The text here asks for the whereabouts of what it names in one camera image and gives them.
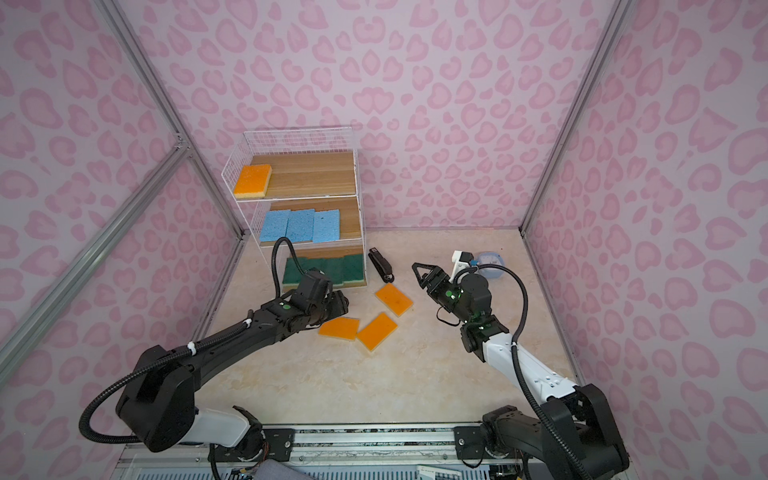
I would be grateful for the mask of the orange sponge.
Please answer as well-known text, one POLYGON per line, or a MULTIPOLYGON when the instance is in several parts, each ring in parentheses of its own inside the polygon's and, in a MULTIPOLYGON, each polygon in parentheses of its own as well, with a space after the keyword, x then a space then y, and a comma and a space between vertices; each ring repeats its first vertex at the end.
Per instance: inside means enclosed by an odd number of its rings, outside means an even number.
POLYGON ((369 351, 375 351, 396 329, 398 324, 386 313, 380 313, 357 333, 357 340, 369 351))
POLYGON ((323 323, 318 334, 325 337, 348 340, 355 340, 357 337, 360 321, 358 319, 339 317, 323 323))
POLYGON ((413 306, 413 301, 393 283, 385 284, 375 296, 397 317, 401 317, 413 306))
POLYGON ((253 200, 265 198, 272 173, 272 166, 268 164, 244 166, 233 188, 235 199, 253 200))

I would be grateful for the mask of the green sponge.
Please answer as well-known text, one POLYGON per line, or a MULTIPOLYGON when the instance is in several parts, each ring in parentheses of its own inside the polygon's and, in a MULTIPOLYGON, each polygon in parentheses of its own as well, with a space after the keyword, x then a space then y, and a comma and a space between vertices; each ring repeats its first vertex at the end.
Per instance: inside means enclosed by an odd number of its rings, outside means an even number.
POLYGON ((288 258, 285 262, 285 268, 282 277, 282 287, 284 289, 295 288, 299 285, 303 273, 297 268, 296 262, 288 258))
POLYGON ((302 263, 305 275, 319 283, 332 284, 332 278, 326 271, 326 260, 321 258, 307 258, 302 263))
POLYGON ((342 267, 344 285, 365 283, 365 259, 362 253, 346 255, 342 267))
POLYGON ((345 257, 335 257, 325 260, 325 274, 331 279, 335 287, 341 287, 350 276, 345 257))

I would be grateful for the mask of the blue sponge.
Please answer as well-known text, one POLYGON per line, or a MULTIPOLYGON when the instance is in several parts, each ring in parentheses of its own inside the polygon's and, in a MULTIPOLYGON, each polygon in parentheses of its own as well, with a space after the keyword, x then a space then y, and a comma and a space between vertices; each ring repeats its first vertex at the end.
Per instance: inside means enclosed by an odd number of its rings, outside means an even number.
POLYGON ((285 236, 293 243, 311 242, 314 236, 314 209, 291 210, 285 236))
POLYGON ((335 242, 340 239, 341 214, 338 209, 315 211, 313 217, 313 243, 335 242))
POLYGON ((259 234, 261 243, 275 242, 287 232, 290 210, 270 210, 266 213, 259 234))

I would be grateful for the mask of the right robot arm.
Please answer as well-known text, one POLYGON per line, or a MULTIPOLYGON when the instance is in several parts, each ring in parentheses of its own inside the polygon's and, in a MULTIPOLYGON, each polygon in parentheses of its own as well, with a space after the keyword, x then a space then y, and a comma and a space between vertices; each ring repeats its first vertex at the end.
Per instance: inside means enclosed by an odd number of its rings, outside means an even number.
POLYGON ((494 314, 485 264, 463 263, 454 274, 415 262, 419 287, 456 319, 464 349, 510 380, 533 413, 506 406, 483 416, 480 431, 486 454, 540 460, 555 479, 611 479, 630 466, 629 454, 607 396, 594 384, 578 385, 527 351, 521 337, 527 325, 529 294, 506 266, 521 294, 514 329, 494 314))

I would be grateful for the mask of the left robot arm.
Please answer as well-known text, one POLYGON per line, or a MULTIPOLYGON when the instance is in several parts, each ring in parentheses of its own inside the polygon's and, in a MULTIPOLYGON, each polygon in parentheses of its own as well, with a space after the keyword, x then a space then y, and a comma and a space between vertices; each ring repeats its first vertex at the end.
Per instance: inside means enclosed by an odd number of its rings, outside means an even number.
POLYGON ((249 355, 345 316, 349 300, 318 268, 301 269, 299 284, 230 327, 174 349, 145 350, 132 372, 84 408, 80 434, 98 444, 142 444, 163 452, 179 444, 206 444, 244 460, 265 457, 262 423, 248 410, 197 405, 197 392, 249 355))

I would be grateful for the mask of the orange sponge back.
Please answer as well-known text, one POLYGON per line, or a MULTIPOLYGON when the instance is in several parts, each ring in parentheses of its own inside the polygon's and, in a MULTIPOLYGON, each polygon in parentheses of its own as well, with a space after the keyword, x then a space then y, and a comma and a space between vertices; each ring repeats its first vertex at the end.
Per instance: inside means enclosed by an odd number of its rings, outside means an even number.
POLYGON ((397 317, 401 317, 413 306, 413 301, 393 283, 385 284, 375 296, 397 317))

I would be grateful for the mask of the black stapler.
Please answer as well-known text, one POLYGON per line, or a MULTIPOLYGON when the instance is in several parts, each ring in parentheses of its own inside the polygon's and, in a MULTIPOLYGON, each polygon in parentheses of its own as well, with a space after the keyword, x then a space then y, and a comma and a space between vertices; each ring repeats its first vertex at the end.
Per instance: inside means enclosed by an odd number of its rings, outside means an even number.
POLYGON ((368 258, 372 262, 375 270, 385 283, 393 283, 395 275, 390 262, 383 256, 383 254, 375 247, 372 247, 368 251, 368 258))

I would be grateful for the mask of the light blue round container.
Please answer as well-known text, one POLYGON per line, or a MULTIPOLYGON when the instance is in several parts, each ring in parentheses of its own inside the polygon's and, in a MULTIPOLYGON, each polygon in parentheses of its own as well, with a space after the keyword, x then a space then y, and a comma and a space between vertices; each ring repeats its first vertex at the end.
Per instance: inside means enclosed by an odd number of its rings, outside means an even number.
POLYGON ((497 265, 497 268, 483 268, 479 270, 479 274, 485 278, 489 280, 498 279, 504 275, 500 267, 505 267, 505 263, 500 254, 496 252, 481 252, 476 260, 479 265, 497 265))

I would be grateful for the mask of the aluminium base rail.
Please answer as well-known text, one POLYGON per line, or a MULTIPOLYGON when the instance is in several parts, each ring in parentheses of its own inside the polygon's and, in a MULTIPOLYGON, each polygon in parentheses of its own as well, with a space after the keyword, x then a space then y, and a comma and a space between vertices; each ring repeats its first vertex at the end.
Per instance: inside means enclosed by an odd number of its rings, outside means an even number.
MULTIPOLYGON (((539 460, 482 449, 478 423, 275 424, 268 457, 313 479, 547 479, 539 460)), ((204 445, 124 449, 114 479, 257 479, 254 460, 208 459, 204 445)))

